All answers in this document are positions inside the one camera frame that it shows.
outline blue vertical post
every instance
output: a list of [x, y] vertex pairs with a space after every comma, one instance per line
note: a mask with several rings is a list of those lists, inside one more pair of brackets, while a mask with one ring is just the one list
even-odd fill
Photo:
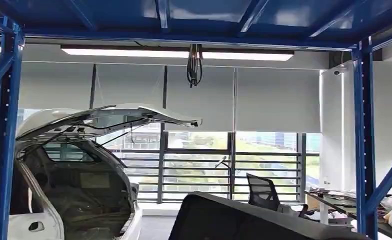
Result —
[[7, 239], [9, 224], [19, 83], [24, 45], [24, 35], [21, 29], [7, 18], [4, 19], [4, 25], [8, 28], [14, 28], [14, 32], [3, 34], [2, 38], [1, 56], [13, 54], [13, 63], [0, 80], [0, 240]]
[[367, 213], [375, 189], [371, 38], [352, 51], [356, 145], [356, 218], [358, 232], [377, 239], [377, 211]]

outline car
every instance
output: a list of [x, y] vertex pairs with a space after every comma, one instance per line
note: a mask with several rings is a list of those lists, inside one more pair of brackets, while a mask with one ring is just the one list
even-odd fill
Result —
[[8, 239], [137, 240], [139, 186], [93, 138], [154, 122], [197, 127], [202, 119], [141, 104], [28, 117], [16, 137]]

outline hanging cable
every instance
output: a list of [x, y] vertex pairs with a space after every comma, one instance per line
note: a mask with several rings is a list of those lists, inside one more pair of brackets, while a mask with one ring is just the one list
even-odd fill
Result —
[[187, 59], [187, 80], [190, 84], [190, 88], [199, 85], [203, 77], [202, 69], [202, 45], [191, 44]]

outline black office chair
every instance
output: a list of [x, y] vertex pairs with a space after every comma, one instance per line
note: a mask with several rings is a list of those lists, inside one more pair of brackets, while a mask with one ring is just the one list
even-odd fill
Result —
[[277, 191], [275, 190], [274, 182], [271, 179], [265, 177], [259, 177], [252, 174], [247, 174], [247, 181], [250, 188], [249, 204], [257, 207], [262, 207], [265, 209], [273, 210], [276, 212], [284, 212], [286, 208], [287, 211], [291, 211], [290, 206], [303, 206], [302, 211], [299, 212], [298, 216], [303, 218], [308, 209], [308, 205], [303, 203], [280, 204], [278, 199]]

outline rear window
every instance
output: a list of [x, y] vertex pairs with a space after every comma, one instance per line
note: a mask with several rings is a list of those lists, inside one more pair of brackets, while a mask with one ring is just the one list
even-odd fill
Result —
[[43, 146], [47, 155], [55, 162], [97, 162], [95, 156], [86, 153], [79, 147], [69, 143], [49, 143]]

